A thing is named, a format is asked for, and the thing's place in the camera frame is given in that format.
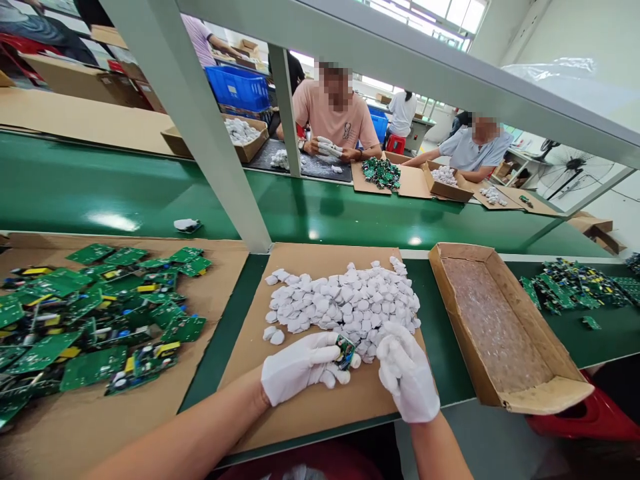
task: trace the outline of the pink t-shirt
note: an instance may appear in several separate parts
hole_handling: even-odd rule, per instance
[[[380,143],[373,128],[369,108],[357,93],[344,111],[334,111],[320,83],[304,80],[293,94],[295,122],[311,126],[314,137],[326,137],[339,147],[355,148],[358,139],[365,149]]]
[[[200,65],[204,67],[213,67],[215,60],[211,53],[211,46],[209,44],[209,37],[213,35],[207,26],[200,20],[194,17],[190,17],[181,13],[182,22],[185,24],[191,43],[195,50],[195,54],[200,60]]]

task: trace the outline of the light blue shirt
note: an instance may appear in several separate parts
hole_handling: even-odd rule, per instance
[[[484,145],[476,145],[472,129],[460,129],[440,144],[440,155],[451,157],[449,166],[463,171],[478,171],[480,167],[497,167],[502,162],[513,137],[506,131]]]

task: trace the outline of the gloved hand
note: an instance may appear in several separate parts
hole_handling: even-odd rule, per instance
[[[309,385],[322,382],[328,388],[336,379],[342,385],[349,382],[349,371],[342,371],[333,362],[340,356],[334,332],[312,333],[294,344],[267,357],[262,366],[262,386],[271,406],[289,400]],[[351,366],[360,366],[360,357],[354,354]]]
[[[376,352],[380,381],[391,392],[402,420],[430,422],[440,411],[440,397],[427,356],[402,325],[385,322],[383,326],[386,336]]]

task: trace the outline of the blue plastic crate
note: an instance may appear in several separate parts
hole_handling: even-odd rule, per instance
[[[264,76],[226,65],[206,67],[205,72],[218,103],[251,111],[270,107]]]
[[[373,128],[375,128],[376,135],[378,135],[378,140],[380,140],[380,143],[383,143],[385,141],[385,135],[387,134],[389,119],[386,116],[382,118],[372,115],[371,120],[373,120]]]

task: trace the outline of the electric fan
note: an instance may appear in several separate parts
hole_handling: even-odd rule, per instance
[[[613,168],[613,162],[609,160],[554,143],[545,151],[546,165],[540,174],[540,182],[547,188],[542,195],[552,192],[547,200],[554,198],[564,188],[566,190],[562,195],[599,183]]]

